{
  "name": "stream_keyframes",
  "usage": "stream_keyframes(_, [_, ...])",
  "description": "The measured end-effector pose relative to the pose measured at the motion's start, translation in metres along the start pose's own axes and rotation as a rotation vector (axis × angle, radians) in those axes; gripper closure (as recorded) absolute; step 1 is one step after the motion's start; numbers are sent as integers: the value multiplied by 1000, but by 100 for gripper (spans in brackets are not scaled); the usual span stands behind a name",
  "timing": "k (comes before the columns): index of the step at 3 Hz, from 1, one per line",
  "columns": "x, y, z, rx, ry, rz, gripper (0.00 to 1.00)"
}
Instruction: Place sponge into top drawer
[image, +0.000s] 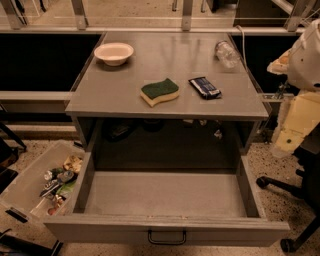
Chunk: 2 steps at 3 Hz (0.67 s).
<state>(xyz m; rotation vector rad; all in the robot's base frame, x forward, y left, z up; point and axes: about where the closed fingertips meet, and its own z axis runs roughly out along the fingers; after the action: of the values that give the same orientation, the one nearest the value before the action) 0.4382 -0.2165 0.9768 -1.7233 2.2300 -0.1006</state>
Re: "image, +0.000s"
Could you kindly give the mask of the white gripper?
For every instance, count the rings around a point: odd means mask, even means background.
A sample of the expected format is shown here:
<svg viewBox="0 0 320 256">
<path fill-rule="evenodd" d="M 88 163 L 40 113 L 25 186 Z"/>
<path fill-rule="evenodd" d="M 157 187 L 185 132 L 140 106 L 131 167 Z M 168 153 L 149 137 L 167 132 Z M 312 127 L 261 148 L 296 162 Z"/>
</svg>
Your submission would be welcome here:
<svg viewBox="0 0 320 256">
<path fill-rule="evenodd" d="M 271 62 L 267 71 L 286 75 L 290 52 L 285 51 Z M 320 123 L 320 93 L 300 91 L 292 99 L 285 99 L 280 105 L 277 122 L 270 152 L 274 157 L 283 158 L 291 155 Z"/>
</svg>

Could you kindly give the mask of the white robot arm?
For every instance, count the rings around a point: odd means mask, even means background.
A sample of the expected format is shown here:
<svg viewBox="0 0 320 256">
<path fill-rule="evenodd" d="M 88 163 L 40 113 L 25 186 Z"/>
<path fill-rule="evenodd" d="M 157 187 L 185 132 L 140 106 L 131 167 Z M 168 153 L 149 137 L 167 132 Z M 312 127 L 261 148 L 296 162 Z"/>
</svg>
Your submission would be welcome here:
<svg viewBox="0 0 320 256">
<path fill-rule="evenodd" d="M 271 62 L 267 71 L 286 75 L 287 82 L 299 89 L 285 99 L 279 109 L 272 136 L 271 153 L 291 155 L 320 123 L 320 20 L 314 20 L 290 49 Z"/>
</svg>

